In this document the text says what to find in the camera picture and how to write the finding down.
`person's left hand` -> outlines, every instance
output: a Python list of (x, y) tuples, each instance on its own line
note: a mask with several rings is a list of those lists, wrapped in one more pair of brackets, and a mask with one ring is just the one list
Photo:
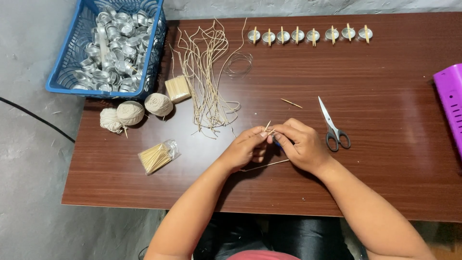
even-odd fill
[(226, 165), (230, 173), (234, 173), (250, 161), (262, 162), (266, 152), (266, 138), (264, 126), (256, 126), (242, 132), (229, 147), (220, 155), (217, 161)]

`blue basket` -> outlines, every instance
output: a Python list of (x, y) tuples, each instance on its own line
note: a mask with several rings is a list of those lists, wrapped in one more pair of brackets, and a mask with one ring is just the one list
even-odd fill
[[(78, 0), (72, 23), (61, 47), (56, 64), (47, 80), (46, 89), (50, 92), (73, 94), (98, 99), (139, 100), (145, 99), (154, 88), (154, 81), (165, 39), (165, 15), (162, 9), (164, 0)], [(91, 42), (91, 29), (96, 27), (96, 17), (110, 5), (118, 12), (132, 14), (139, 10), (154, 17), (151, 38), (146, 53), (140, 88), (136, 92), (107, 92), (99, 90), (69, 89), (77, 84), (72, 72), (81, 69), (80, 62), (87, 58), (85, 46)]]

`black pants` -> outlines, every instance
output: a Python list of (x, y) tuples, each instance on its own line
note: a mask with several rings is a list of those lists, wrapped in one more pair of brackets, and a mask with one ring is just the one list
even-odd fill
[(251, 214), (214, 213), (194, 260), (225, 260), (245, 250), (274, 250), (301, 260), (353, 260), (337, 217), (272, 215), (263, 235)]

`black scissor handle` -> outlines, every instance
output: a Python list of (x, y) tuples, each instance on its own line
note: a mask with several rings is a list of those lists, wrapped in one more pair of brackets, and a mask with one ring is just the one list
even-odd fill
[(346, 138), (346, 142), (347, 142), (347, 145), (344, 145), (344, 144), (342, 143), (342, 140), (339, 139), (340, 145), (341, 145), (343, 148), (345, 148), (345, 149), (350, 148), (351, 143), (350, 143), (350, 138), (348, 137), (347, 133), (345, 133), (344, 131), (342, 131), (342, 130), (340, 130), (340, 129), (338, 129), (338, 130), (339, 130), (339, 137), (340, 137), (340, 136), (344, 136), (344, 137)]
[[(329, 132), (327, 132), (326, 134), (326, 145), (327, 147), (329, 147), (329, 149), (333, 152), (336, 152), (339, 150), (339, 144), (338, 144), (338, 140), (337, 140), (337, 137), (335, 136), (335, 134), (333, 134), (334, 131), (331, 131), (331, 129), (329, 129)], [(330, 147), (330, 144), (329, 144), (329, 139), (333, 139), (335, 141), (335, 148), (332, 148)]]

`scissors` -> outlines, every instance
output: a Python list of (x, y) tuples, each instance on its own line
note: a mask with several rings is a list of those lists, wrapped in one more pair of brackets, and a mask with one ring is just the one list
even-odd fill
[[(332, 119), (330, 119), (330, 116), (329, 116), (329, 113), (327, 113), (327, 109), (326, 107), (324, 106), (324, 104), (322, 103), (321, 101), (321, 98), (318, 96), (318, 99), (319, 99), (319, 104), (321, 105), (321, 110), (322, 110), (322, 113), (324, 114), (324, 119), (326, 120), (326, 123), (327, 123), (327, 127), (328, 127), (328, 132), (326, 134), (326, 144), (327, 144), (327, 147), (329, 147), (329, 149), (333, 152), (336, 152), (339, 150), (339, 144), (345, 148), (345, 149), (348, 149), (350, 148), (351, 146), (351, 143), (350, 143), (350, 138), (348, 137), (348, 135), (340, 130), (340, 129), (337, 129), (335, 126), (334, 126), (334, 123), (332, 122)], [(340, 136), (344, 136), (346, 138), (346, 141), (347, 141), (347, 145), (344, 145), (341, 141), (340, 141)], [(334, 139), (335, 141), (335, 148), (332, 148), (330, 147), (329, 145), (329, 139)]]

